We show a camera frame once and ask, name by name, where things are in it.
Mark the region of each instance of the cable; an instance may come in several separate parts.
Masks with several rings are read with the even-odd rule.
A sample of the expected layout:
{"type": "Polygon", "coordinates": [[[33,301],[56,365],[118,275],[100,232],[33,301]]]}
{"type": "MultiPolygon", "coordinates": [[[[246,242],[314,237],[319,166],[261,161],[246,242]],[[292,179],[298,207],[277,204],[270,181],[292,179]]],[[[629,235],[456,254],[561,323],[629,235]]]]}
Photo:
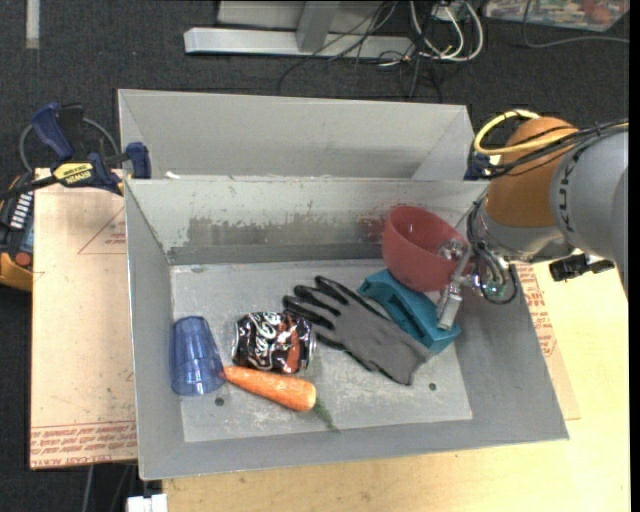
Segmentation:
{"type": "Polygon", "coordinates": [[[109,507],[109,512],[115,512],[116,505],[118,504],[118,501],[120,501],[120,493],[122,492],[122,487],[124,486],[124,481],[127,478],[127,475],[129,474],[129,471],[133,467],[134,466],[132,464],[126,464],[125,465],[124,471],[122,472],[122,475],[120,476],[120,480],[118,482],[118,486],[116,487],[116,492],[113,494],[113,499],[111,501],[111,506],[109,507]]]}
{"type": "MultiPolygon", "coordinates": [[[[535,112],[516,109],[516,110],[510,110],[508,112],[504,112],[503,114],[500,114],[499,116],[494,117],[491,121],[489,121],[482,128],[480,128],[480,130],[474,137],[473,150],[476,153],[480,153],[481,155],[491,156],[491,155],[502,155],[504,153],[509,153],[513,151],[520,151],[521,149],[527,149],[527,146],[523,146],[520,144],[516,144],[514,146],[505,146],[498,149],[485,149],[481,145],[482,140],[487,136],[487,134],[491,130],[496,128],[498,125],[504,123],[507,119],[511,119],[512,117],[518,117],[520,119],[536,119],[540,116],[535,112]]],[[[535,145],[531,144],[528,147],[539,147],[539,146],[540,146],[540,142],[538,142],[535,145]]]]}
{"type": "Polygon", "coordinates": [[[89,495],[91,494],[91,484],[93,482],[93,470],[94,465],[89,466],[89,471],[87,472],[87,483],[84,487],[84,498],[82,500],[82,512],[87,512],[89,507],[89,495]]]}
{"type": "Polygon", "coordinates": [[[522,28],[521,28],[522,39],[524,40],[525,44],[529,48],[549,48],[551,46],[558,46],[561,44],[576,43],[578,41],[611,41],[616,43],[629,44],[629,39],[624,39],[621,37],[610,37],[610,36],[579,36],[579,37],[570,37],[567,39],[560,39],[558,41],[551,41],[549,43],[532,43],[527,38],[527,29],[526,29],[531,3],[532,3],[532,0],[527,0],[527,5],[524,9],[524,15],[522,16],[522,28]]]}
{"type": "Polygon", "coordinates": [[[420,70],[420,60],[417,60],[413,68],[413,80],[411,81],[411,89],[409,89],[408,98],[413,98],[413,94],[416,90],[416,84],[418,83],[418,73],[420,70]]]}
{"type": "Polygon", "coordinates": [[[476,270],[475,276],[478,280],[478,288],[480,289],[480,292],[483,298],[491,302],[492,304],[504,305],[513,301],[513,299],[515,299],[515,297],[518,295],[518,289],[519,289],[518,281],[515,275],[516,274],[515,266],[509,265],[509,269],[507,273],[502,267],[502,264],[500,263],[498,257],[495,256],[491,251],[489,251],[485,247],[484,242],[478,241],[478,239],[475,236],[475,232],[474,232],[475,221],[478,215],[478,211],[480,210],[480,206],[482,204],[482,198],[484,197],[484,194],[485,192],[481,194],[479,200],[474,202],[471,208],[471,211],[467,215],[467,240],[469,242],[469,245],[473,249],[474,255],[480,258],[485,263],[485,265],[489,268],[492,279],[495,282],[494,286],[496,286],[499,289],[502,288],[502,290],[504,291],[503,287],[507,286],[507,284],[509,283],[511,284],[512,291],[509,297],[507,297],[506,299],[496,298],[496,296],[491,295],[487,292],[487,288],[489,287],[489,284],[483,280],[480,273],[479,266],[476,265],[477,270],[476,270]]]}
{"type": "MultiPolygon", "coordinates": [[[[478,142],[482,137],[486,136],[486,134],[490,131],[490,129],[496,126],[495,121],[503,122],[507,118],[514,117],[520,114],[522,114],[522,117],[527,119],[534,118],[532,116],[537,116],[537,114],[534,114],[528,111],[518,111],[518,112],[510,111],[510,112],[512,113],[510,114],[509,112],[507,112],[505,114],[502,114],[501,116],[496,117],[489,123],[487,123],[485,128],[489,126],[488,130],[485,130],[484,128],[480,130],[478,135],[481,135],[481,132],[483,135],[481,135],[481,137],[477,137],[477,140],[474,140],[474,149],[476,150],[476,154],[486,155],[487,151],[489,151],[482,148],[479,143],[475,144],[475,142],[478,142]]],[[[476,176],[478,178],[488,179],[488,180],[495,179],[495,178],[504,176],[506,174],[510,174],[512,176],[520,176],[522,174],[532,172],[537,168],[541,167],[542,165],[546,165],[547,163],[549,163],[549,161],[553,161],[555,159],[558,159],[564,156],[566,153],[574,150],[576,147],[586,147],[588,145],[593,144],[593,142],[597,139],[612,135],[614,133],[618,133],[621,130],[628,130],[628,127],[629,127],[628,119],[623,118],[623,119],[618,119],[614,121],[609,121],[606,123],[597,123],[595,126],[592,126],[592,127],[576,129],[575,131],[565,135],[544,137],[546,135],[551,134],[556,129],[562,129],[566,127],[561,126],[555,129],[552,128],[549,130],[545,130],[540,134],[537,134],[532,137],[529,137],[528,139],[525,139],[525,141],[523,141],[521,144],[506,146],[504,148],[495,150],[495,154],[502,155],[502,154],[511,153],[513,151],[520,150],[520,149],[532,149],[532,151],[530,151],[529,153],[521,156],[520,158],[508,164],[488,163],[486,164],[486,166],[484,166],[484,168],[489,174],[477,174],[476,176]],[[534,167],[531,167],[529,169],[525,169],[517,173],[512,173],[513,169],[515,169],[518,166],[522,166],[526,163],[532,162],[541,157],[548,156],[551,154],[553,154],[553,158],[551,160],[546,160],[545,162],[539,165],[536,165],[534,167]]]]}
{"type": "MultiPolygon", "coordinates": [[[[107,142],[109,142],[109,145],[113,150],[113,154],[118,154],[118,146],[116,144],[116,141],[111,136],[111,134],[106,130],[106,128],[104,128],[101,124],[97,123],[96,121],[89,119],[87,117],[83,117],[82,121],[88,124],[89,126],[92,126],[96,130],[98,130],[107,139],[107,142]]],[[[18,140],[18,152],[20,153],[20,160],[22,161],[22,165],[24,166],[24,168],[30,173],[33,173],[33,168],[31,167],[31,164],[27,159],[27,155],[25,154],[24,145],[27,140],[27,137],[32,131],[33,131],[33,126],[28,125],[24,130],[22,130],[22,133],[20,134],[20,139],[18,140]]]]}
{"type": "Polygon", "coordinates": [[[398,5],[398,2],[397,1],[393,1],[393,2],[391,2],[389,4],[384,4],[383,3],[380,7],[378,7],[378,9],[373,13],[373,15],[370,16],[371,17],[371,23],[369,24],[369,28],[367,28],[367,30],[362,35],[362,37],[357,42],[352,44],[349,48],[347,48],[346,50],[343,50],[338,55],[334,55],[333,57],[330,57],[329,58],[329,62],[337,60],[337,59],[344,58],[346,55],[349,54],[349,52],[355,50],[356,48],[358,48],[358,56],[359,56],[360,55],[359,52],[362,49],[362,45],[369,38],[369,36],[373,35],[374,32],[377,32],[378,30],[380,30],[384,26],[384,24],[387,23],[387,21],[389,21],[391,19],[391,16],[393,15],[394,11],[396,10],[396,6],[397,5],[398,5]],[[382,8],[385,7],[386,5],[390,5],[391,9],[389,10],[387,15],[385,16],[385,18],[381,22],[379,22],[376,26],[372,26],[375,23],[376,18],[382,12],[382,8]]]}
{"type": "MultiPolygon", "coordinates": [[[[394,2],[393,4],[393,8],[392,8],[392,12],[393,9],[395,9],[395,4],[396,2],[394,2]]],[[[320,53],[322,53],[324,50],[326,50],[327,48],[329,48],[330,46],[334,45],[335,43],[337,43],[338,41],[340,41],[341,39],[343,39],[346,36],[349,35],[355,35],[356,34],[356,30],[358,30],[362,25],[364,25],[367,21],[371,21],[372,19],[376,19],[380,12],[382,11],[382,9],[386,6],[386,3],[381,4],[373,14],[371,14],[370,16],[367,16],[366,18],[364,18],[362,21],[360,21],[357,25],[355,25],[351,30],[349,30],[348,32],[345,32],[343,34],[340,34],[338,37],[336,37],[335,39],[333,39],[332,41],[329,41],[327,44],[325,44],[324,46],[322,46],[321,48],[319,48],[318,50],[316,50],[315,52],[313,52],[310,55],[307,55],[304,59],[302,59],[299,62],[296,62],[293,66],[291,66],[289,69],[287,69],[283,75],[280,77],[280,79],[278,80],[278,85],[277,85],[277,92],[278,92],[278,96],[280,96],[282,94],[282,85],[284,84],[285,79],[287,78],[287,76],[289,76],[291,74],[291,72],[302,66],[303,64],[305,64],[306,62],[308,62],[310,59],[317,57],[320,53]]],[[[390,17],[390,14],[387,16],[387,18],[385,18],[385,23],[388,20],[388,18],[390,17]]],[[[380,27],[382,26],[382,24],[379,24],[379,26],[374,27],[374,29],[372,29],[372,31],[378,30],[380,27]]],[[[356,47],[358,47],[358,45],[362,45],[364,43],[364,41],[371,35],[372,31],[370,32],[365,32],[365,34],[362,35],[362,37],[360,37],[360,39],[353,44],[348,50],[345,50],[343,52],[340,53],[341,56],[346,55],[346,53],[352,51],[353,49],[355,49],[356,47]]]]}
{"type": "Polygon", "coordinates": [[[420,30],[420,24],[418,23],[415,3],[412,0],[409,2],[411,22],[413,24],[413,28],[416,32],[418,32],[422,36],[424,43],[431,50],[431,52],[433,52],[433,53],[421,52],[420,53],[421,57],[425,57],[429,59],[437,59],[443,62],[469,62],[470,60],[475,59],[480,54],[480,52],[484,47],[484,31],[482,30],[482,22],[480,21],[478,14],[475,12],[475,10],[473,9],[473,7],[468,1],[465,0],[462,2],[462,4],[464,5],[467,12],[469,13],[469,17],[471,18],[473,26],[477,28],[477,39],[478,39],[475,49],[473,49],[473,51],[466,56],[458,56],[462,52],[465,46],[464,34],[462,33],[462,30],[458,25],[458,22],[455,20],[455,18],[451,14],[451,11],[449,10],[448,7],[445,8],[445,12],[451,18],[451,22],[454,28],[456,29],[456,34],[458,36],[458,48],[452,53],[449,53],[450,48],[444,51],[440,51],[433,46],[431,41],[426,37],[426,34],[424,34],[420,30]]]}

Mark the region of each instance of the carrot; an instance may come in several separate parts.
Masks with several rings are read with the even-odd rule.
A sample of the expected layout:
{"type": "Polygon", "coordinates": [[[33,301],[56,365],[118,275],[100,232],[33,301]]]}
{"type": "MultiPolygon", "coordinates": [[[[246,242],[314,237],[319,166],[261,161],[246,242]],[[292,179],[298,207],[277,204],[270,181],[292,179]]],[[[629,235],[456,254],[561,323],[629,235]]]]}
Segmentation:
{"type": "Polygon", "coordinates": [[[316,388],[306,380],[240,366],[225,366],[227,381],[255,395],[295,411],[309,411],[316,403],[316,388]]]}

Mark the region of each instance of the black glove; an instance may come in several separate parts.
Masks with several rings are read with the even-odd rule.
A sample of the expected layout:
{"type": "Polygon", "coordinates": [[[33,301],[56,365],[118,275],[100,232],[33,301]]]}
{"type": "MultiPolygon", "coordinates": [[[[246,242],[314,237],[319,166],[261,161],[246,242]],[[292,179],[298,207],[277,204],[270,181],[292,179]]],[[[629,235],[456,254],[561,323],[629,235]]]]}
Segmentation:
{"type": "Polygon", "coordinates": [[[410,385],[432,352],[352,290],[322,276],[315,282],[317,288],[296,286],[295,297],[284,297],[285,307],[311,322],[318,340],[343,347],[370,371],[410,385]]]}

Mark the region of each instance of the coca-cola can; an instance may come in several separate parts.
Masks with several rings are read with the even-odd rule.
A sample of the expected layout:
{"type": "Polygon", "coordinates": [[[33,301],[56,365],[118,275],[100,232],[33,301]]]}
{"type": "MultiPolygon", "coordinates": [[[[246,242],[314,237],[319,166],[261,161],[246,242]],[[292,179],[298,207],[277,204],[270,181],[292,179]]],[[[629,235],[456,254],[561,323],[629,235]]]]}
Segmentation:
{"type": "Polygon", "coordinates": [[[238,366],[297,373],[314,350],[311,324],[292,311],[248,313],[236,322],[232,358],[238,366]]]}

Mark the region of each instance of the glove finger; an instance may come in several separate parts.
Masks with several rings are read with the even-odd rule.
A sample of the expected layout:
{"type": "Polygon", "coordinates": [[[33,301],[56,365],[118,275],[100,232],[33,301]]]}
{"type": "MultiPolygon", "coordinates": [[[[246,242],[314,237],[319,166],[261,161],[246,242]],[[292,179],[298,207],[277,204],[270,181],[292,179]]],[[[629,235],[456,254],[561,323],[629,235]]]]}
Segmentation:
{"type": "Polygon", "coordinates": [[[305,303],[321,307],[329,311],[333,316],[339,316],[341,310],[348,304],[346,299],[343,299],[344,302],[341,302],[325,293],[324,290],[312,288],[311,286],[298,285],[293,289],[293,293],[305,303]]]}
{"type": "Polygon", "coordinates": [[[342,300],[346,301],[346,303],[348,303],[349,299],[351,299],[352,301],[357,302],[362,307],[369,310],[371,313],[379,317],[385,318],[379,311],[377,311],[374,307],[368,304],[367,301],[365,301],[360,295],[358,295],[353,290],[350,290],[343,284],[340,284],[337,281],[333,281],[332,279],[329,279],[324,276],[316,276],[315,281],[318,284],[318,288],[325,294],[331,295],[333,297],[340,297],[342,300]]]}
{"type": "Polygon", "coordinates": [[[305,320],[314,325],[321,325],[327,329],[333,329],[333,323],[327,318],[328,310],[319,306],[309,304],[299,297],[285,296],[282,299],[284,307],[297,313],[305,320]]]}
{"type": "Polygon", "coordinates": [[[293,289],[293,293],[296,295],[296,297],[300,297],[301,299],[303,299],[307,304],[312,304],[314,306],[324,308],[330,311],[335,316],[340,315],[339,310],[327,304],[327,302],[333,303],[331,297],[323,295],[322,300],[318,299],[317,295],[320,295],[321,292],[315,288],[311,288],[310,286],[298,285],[293,289]]]}

